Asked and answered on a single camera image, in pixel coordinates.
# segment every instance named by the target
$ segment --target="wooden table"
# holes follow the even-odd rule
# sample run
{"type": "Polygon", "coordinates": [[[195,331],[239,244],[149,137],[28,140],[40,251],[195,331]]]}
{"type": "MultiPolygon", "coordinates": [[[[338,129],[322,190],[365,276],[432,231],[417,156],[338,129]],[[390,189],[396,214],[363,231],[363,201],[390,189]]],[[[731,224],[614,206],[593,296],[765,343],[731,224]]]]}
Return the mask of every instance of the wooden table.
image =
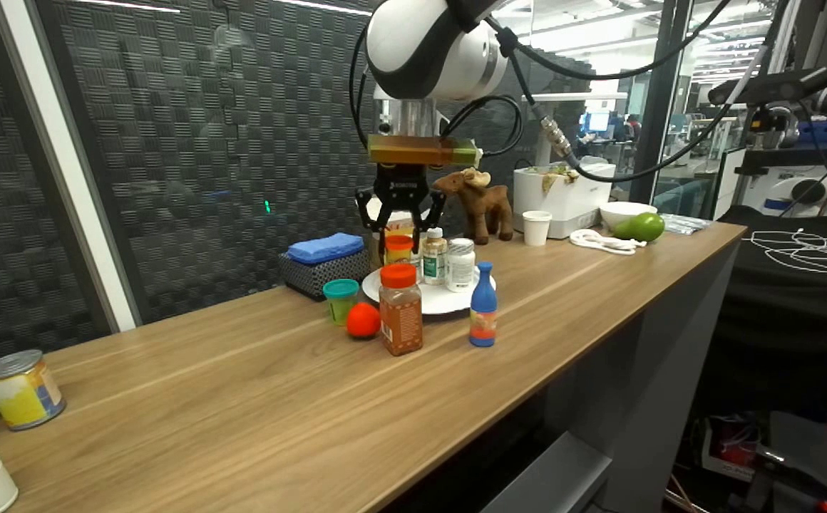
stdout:
{"type": "MultiPolygon", "coordinates": [[[[443,318],[426,324],[426,351],[390,355],[380,343],[346,338],[322,303],[273,288],[48,354],[70,411],[27,432],[0,429],[0,455],[20,484],[15,509],[382,508],[581,354],[640,324],[671,290],[701,311],[705,331],[700,363],[683,363],[690,377],[667,382],[688,387],[671,400],[684,420],[740,233],[733,224],[667,233],[636,257],[492,243],[479,258],[496,264],[499,283],[494,351],[469,348],[465,318],[443,318]]],[[[574,420],[601,420],[570,432],[606,454],[614,479],[600,499],[619,504],[607,494],[619,494],[626,437],[607,422],[640,425],[597,411],[574,420]]],[[[660,420],[666,411],[651,411],[647,425],[676,449],[683,425],[660,420]]]]}

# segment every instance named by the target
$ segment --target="bottle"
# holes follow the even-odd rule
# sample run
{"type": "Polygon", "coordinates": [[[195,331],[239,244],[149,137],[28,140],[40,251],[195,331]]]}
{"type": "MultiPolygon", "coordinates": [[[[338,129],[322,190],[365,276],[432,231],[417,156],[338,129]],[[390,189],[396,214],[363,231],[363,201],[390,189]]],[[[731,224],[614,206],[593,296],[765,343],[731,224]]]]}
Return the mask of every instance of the bottle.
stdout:
{"type": "Polygon", "coordinates": [[[389,354],[410,354],[422,348],[422,296],[417,288],[417,264],[395,263],[380,271],[380,331],[389,354]]]}
{"type": "Polygon", "coordinates": [[[445,284],[450,290],[475,288],[475,240],[456,236],[449,243],[445,284]]]}
{"type": "Polygon", "coordinates": [[[445,278],[445,253],[443,229],[427,229],[419,251],[419,283],[435,284],[445,278]]]}
{"type": "Polygon", "coordinates": [[[479,278],[470,294],[470,331],[469,338],[475,348],[494,348],[496,343],[496,288],[494,288],[494,264],[479,263],[479,278]]]}

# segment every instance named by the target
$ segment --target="desk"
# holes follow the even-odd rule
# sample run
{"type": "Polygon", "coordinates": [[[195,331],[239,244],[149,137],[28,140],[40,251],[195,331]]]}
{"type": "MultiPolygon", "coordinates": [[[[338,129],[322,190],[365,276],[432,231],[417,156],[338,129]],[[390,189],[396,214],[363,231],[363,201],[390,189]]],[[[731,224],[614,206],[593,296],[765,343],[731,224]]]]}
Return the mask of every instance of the desk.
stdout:
{"type": "Polygon", "coordinates": [[[574,432],[614,459],[601,504],[640,509],[643,481],[657,508],[740,233],[713,224],[636,257],[492,243],[479,258],[496,263],[494,351],[469,348],[465,318],[445,318],[426,324],[426,351],[389,355],[378,343],[348,343],[325,306],[273,288],[48,354],[70,411],[38,429],[0,432],[23,489],[15,513],[375,509],[623,331],[640,331],[640,364],[619,367],[626,377],[607,390],[631,405],[593,390],[593,405],[623,405],[619,417],[590,407],[574,420],[601,425],[574,432]],[[646,351],[684,335],[684,363],[646,351]],[[667,449],[623,459],[651,455],[647,444],[631,447],[627,429],[667,449]],[[626,479],[634,467],[623,462],[653,475],[626,479]]]}

